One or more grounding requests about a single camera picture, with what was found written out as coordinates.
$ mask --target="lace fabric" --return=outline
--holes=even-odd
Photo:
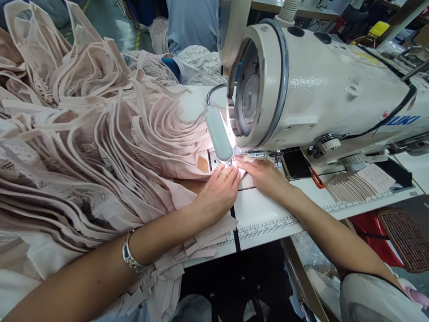
[[[204,115],[180,120],[183,107],[171,96],[189,89],[161,56],[121,55],[76,4],[66,5],[73,46],[46,12],[22,0],[5,6],[11,35],[0,31],[8,46],[0,48],[0,264],[15,250],[28,269],[7,268],[36,280],[193,202],[195,193],[171,178],[211,175],[197,167],[213,147]],[[163,255],[106,314],[147,301],[153,321],[168,320],[183,263],[212,258],[236,226],[228,214]],[[25,292],[36,286],[18,284]],[[0,312],[11,309],[3,305]]]
[[[153,20],[152,24],[148,27],[149,34],[152,39],[152,48],[155,54],[162,55],[169,53],[168,47],[168,19],[164,17],[157,17]]]
[[[178,59],[183,65],[182,81],[185,85],[219,85],[227,82],[220,74],[222,61],[218,52],[192,45],[182,50]]]

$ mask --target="floor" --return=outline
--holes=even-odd
[[[149,33],[136,30],[131,20],[122,15],[116,0],[82,0],[77,3],[102,37],[115,40],[120,52],[143,49],[153,53]],[[61,33],[73,43],[70,24],[62,28]]]

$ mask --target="bracelet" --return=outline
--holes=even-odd
[[[128,265],[129,268],[131,268],[133,271],[135,271],[136,273],[140,274],[143,272],[143,270],[147,267],[147,266],[142,266],[140,265],[135,259],[134,257],[131,255],[130,252],[130,246],[128,244],[128,242],[130,241],[130,237],[133,234],[135,230],[132,229],[130,230],[127,234],[126,234],[126,239],[125,239],[125,243],[124,246],[122,247],[122,256],[124,258],[125,264]]]

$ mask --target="measuring tape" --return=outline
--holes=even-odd
[[[351,209],[354,207],[358,207],[362,204],[373,203],[375,201],[378,201],[378,200],[386,198],[386,197],[390,197],[392,195],[393,195],[393,192],[388,190],[388,191],[386,191],[386,192],[384,192],[378,196],[375,196],[374,198],[372,198],[368,201],[365,201],[365,202],[332,203],[329,205],[321,206],[321,208],[329,214],[334,214],[334,213],[341,212],[344,210],[348,210],[348,209]],[[263,234],[268,234],[268,233],[274,232],[276,230],[295,226],[295,225],[299,225],[298,218],[296,218],[294,215],[286,215],[284,217],[262,221],[260,223],[254,224],[254,225],[239,227],[238,228],[238,236],[239,236],[239,240],[242,241],[245,239],[249,239],[249,238],[252,238],[255,236],[260,236]],[[228,238],[226,239],[226,241],[219,243],[218,246],[222,247],[222,246],[226,246],[226,245],[233,244],[233,243],[235,243],[234,234],[233,234],[233,232],[229,232],[229,235],[228,235]]]

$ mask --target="phone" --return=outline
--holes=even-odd
[[[299,147],[286,149],[283,154],[283,168],[292,180],[311,178],[310,165]]]

